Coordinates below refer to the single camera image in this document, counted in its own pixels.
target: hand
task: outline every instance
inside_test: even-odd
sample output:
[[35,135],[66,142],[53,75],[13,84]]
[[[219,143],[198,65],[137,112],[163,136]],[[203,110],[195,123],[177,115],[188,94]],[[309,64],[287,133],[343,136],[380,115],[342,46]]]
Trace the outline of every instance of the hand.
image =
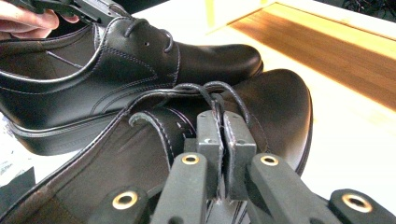
[[[78,17],[64,17],[66,21],[78,22]],[[0,40],[10,38],[45,38],[59,26],[58,16],[52,10],[35,14],[0,0]]]

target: shoe sole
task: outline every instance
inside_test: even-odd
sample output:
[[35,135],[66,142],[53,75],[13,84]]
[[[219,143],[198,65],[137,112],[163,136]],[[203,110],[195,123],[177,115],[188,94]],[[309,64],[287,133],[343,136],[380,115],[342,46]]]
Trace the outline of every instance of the shoe sole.
[[[262,73],[263,62],[253,75]],[[30,152],[41,156],[60,155],[81,150],[107,126],[117,112],[97,118],[84,119],[77,123],[47,130],[28,130],[9,122],[14,136]]]

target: metal grommet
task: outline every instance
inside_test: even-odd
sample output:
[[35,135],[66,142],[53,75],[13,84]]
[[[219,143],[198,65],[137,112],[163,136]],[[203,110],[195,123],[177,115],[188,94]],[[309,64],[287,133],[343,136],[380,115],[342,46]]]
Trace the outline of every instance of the metal grommet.
[[184,156],[181,160],[183,161],[184,164],[194,165],[194,164],[198,163],[199,157],[197,155],[191,154],[191,155]]
[[127,209],[137,202],[137,194],[134,191],[125,191],[113,200],[113,207],[119,210]]
[[373,211],[373,206],[359,195],[344,194],[342,200],[348,207],[358,212],[369,213]]
[[263,156],[260,158],[260,161],[262,161],[262,163],[264,163],[265,165],[269,166],[276,166],[279,164],[279,160],[272,156]]

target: black leather shoe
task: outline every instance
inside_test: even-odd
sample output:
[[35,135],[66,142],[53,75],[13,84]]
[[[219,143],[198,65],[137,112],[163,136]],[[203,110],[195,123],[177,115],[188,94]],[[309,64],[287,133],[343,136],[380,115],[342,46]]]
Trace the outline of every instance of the black leather shoe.
[[32,152],[81,149],[141,91],[262,72],[246,45],[191,46],[142,19],[118,18],[60,38],[0,42],[0,111]]
[[[279,155],[301,174],[308,158],[313,116],[303,81],[291,71],[275,70],[234,89],[250,112],[257,153]],[[226,110],[240,113],[228,91],[221,95]],[[135,186],[148,196],[158,193],[174,158],[183,152],[185,139],[194,136],[197,115],[210,107],[191,91],[148,91],[137,99],[71,161],[12,205],[0,222],[86,223],[114,189]],[[163,99],[171,100],[164,104]],[[236,217],[232,211],[222,210],[224,217],[219,222],[211,215],[216,211],[211,210],[210,223],[228,223],[225,220]]]

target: dress shoe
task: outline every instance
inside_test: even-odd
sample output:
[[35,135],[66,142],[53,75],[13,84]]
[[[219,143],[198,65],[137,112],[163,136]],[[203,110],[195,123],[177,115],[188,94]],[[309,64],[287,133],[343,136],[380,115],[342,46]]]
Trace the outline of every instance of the dress shoe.
[[[274,70],[233,89],[245,103],[243,111],[251,117],[249,129],[257,153],[279,155],[301,174],[308,158],[313,120],[304,82],[289,70]],[[225,110],[246,114],[241,113],[241,104],[231,91],[216,98],[222,99]],[[211,108],[191,91],[144,92],[72,160],[14,203],[0,222],[86,223],[114,189],[135,186],[149,197],[156,195],[173,160],[183,152],[186,139],[194,137],[197,115]],[[216,211],[230,214],[230,210],[211,209],[208,220],[215,219],[211,217]],[[231,212],[221,222],[211,223],[228,223],[224,220],[235,217]]]
[[234,85],[260,72],[253,47],[186,45],[146,20],[117,18],[105,30],[0,42],[0,111],[27,149],[55,155],[87,146],[141,91]]

